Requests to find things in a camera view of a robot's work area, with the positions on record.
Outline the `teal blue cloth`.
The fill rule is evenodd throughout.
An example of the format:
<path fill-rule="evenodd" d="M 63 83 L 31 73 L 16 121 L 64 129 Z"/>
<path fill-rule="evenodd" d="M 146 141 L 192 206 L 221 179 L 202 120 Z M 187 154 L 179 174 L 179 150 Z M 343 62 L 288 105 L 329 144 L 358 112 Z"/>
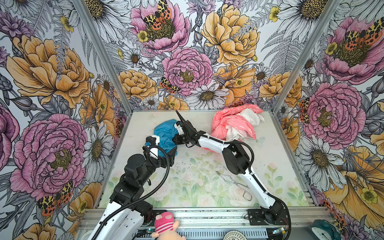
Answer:
<path fill-rule="evenodd" d="M 160 137 L 159 147 L 172 156 L 172 158 L 177 155 L 177 145 L 173 141 L 174 137 L 179 134 L 175 128 L 176 123 L 176 120 L 168 120 L 159 124 L 154 129 L 154 134 Z"/>

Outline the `aluminium front rail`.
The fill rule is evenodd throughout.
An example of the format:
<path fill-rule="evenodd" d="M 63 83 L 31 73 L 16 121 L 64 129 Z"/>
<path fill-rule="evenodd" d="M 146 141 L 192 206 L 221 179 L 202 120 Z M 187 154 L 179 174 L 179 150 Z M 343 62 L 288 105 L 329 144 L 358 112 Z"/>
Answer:
<path fill-rule="evenodd" d="M 286 227 L 278 220 L 276 225 L 249 220 L 248 208 L 168 208 L 180 221 L 178 232 L 189 240 L 221 240 L 229 231 L 239 231 L 249 240 L 281 240 L 283 235 L 274 235 L 275 229 Z M 291 240 L 312 240 L 311 226 L 316 220 L 334 223 L 325 207 L 290 207 Z"/>

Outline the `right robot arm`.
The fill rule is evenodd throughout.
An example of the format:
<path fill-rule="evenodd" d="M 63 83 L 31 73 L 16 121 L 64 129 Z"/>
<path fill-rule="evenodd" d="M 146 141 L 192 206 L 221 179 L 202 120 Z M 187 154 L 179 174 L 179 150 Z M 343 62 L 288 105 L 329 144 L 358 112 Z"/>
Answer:
<path fill-rule="evenodd" d="M 239 141 L 224 141 L 208 135 L 204 131 L 197 131 L 190 121 L 185 120 L 179 111 L 176 114 L 180 118 L 175 124 L 178 134 L 173 141 L 176 145 L 186 145 L 191 148 L 198 146 L 215 153 L 224 158 L 227 169 L 234 175 L 239 175 L 251 190 L 252 196 L 256 197 L 260 204 L 263 221 L 269 225 L 277 223 L 286 216 L 287 222 L 291 222 L 291 216 L 284 201 L 272 195 L 261 182 L 253 170 L 255 153 L 251 146 Z"/>

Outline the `pink striped plush toy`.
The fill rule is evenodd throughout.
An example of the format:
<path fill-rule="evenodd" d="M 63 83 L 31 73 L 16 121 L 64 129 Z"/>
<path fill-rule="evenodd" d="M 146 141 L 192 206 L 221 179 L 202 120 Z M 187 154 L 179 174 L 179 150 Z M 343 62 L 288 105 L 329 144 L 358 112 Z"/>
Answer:
<path fill-rule="evenodd" d="M 157 240 L 186 240 L 186 237 L 177 233 L 180 222 L 175 220 L 171 212 L 164 212 L 155 217 L 155 231 L 151 237 Z"/>

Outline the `round white vent disc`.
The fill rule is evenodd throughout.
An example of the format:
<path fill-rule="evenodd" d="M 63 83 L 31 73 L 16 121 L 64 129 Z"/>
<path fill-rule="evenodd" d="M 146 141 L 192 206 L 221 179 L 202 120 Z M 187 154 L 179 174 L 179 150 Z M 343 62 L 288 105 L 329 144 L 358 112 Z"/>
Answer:
<path fill-rule="evenodd" d="M 224 235 L 223 240 L 247 240 L 247 238 L 243 233 L 232 230 Z"/>

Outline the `green alarm clock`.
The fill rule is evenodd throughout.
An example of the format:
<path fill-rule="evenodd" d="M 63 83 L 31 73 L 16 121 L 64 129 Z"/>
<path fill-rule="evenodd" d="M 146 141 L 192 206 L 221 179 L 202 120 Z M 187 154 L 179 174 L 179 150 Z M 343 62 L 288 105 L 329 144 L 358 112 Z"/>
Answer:
<path fill-rule="evenodd" d="M 310 227 L 317 240 L 341 240 L 339 230 L 326 220 L 315 220 Z"/>

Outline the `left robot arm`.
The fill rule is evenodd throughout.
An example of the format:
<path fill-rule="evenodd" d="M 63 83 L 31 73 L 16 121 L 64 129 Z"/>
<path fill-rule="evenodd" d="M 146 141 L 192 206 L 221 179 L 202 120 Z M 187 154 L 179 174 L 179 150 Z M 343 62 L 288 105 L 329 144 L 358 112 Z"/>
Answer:
<path fill-rule="evenodd" d="M 177 147 L 170 150 L 161 148 L 160 137 L 156 135 L 146 138 L 143 153 L 128 158 L 125 172 L 115 186 L 99 223 L 89 235 L 90 240 L 132 240 L 138 228 L 151 222 L 153 206 L 146 199 L 167 180 L 176 152 Z M 158 168 L 164 168 L 165 175 L 151 192 L 145 194 L 144 185 Z"/>

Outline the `pink patterned cloth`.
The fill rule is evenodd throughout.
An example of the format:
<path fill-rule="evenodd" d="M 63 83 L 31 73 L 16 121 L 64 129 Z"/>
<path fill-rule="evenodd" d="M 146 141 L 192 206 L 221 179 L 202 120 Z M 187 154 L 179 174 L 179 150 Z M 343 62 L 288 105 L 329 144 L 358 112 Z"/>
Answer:
<path fill-rule="evenodd" d="M 211 134 L 203 134 L 199 138 L 199 146 L 210 151 L 221 153 L 232 141 L 257 139 L 255 127 L 264 123 L 261 115 L 264 111 L 257 105 L 245 104 L 226 108 L 213 117 Z"/>

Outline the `white cloth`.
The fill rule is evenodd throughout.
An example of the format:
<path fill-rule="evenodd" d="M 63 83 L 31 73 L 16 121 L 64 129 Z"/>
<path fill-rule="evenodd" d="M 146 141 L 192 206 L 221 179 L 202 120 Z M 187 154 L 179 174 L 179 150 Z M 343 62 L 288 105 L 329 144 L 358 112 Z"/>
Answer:
<path fill-rule="evenodd" d="M 251 109 L 245 109 L 236 115 L 232 115 L 225 121 L 226 140 L 244 140 L 246 138 L 256 140 L 255 127 L 264 122 L 263 116 Z"/>

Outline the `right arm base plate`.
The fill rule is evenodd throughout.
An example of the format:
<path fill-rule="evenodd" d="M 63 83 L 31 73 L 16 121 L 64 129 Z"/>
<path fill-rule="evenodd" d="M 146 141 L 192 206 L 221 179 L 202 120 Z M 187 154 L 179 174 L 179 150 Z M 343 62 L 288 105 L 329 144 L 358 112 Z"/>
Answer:
<path fill-rule="evenodd" d="M 272 225 L 288 225 L 289 216 L 286 209 L 274 217 L 272 214 L 267 214 L 262 209 L 248 209 L 244 216 L 251 226 L 272 226 Z"/>

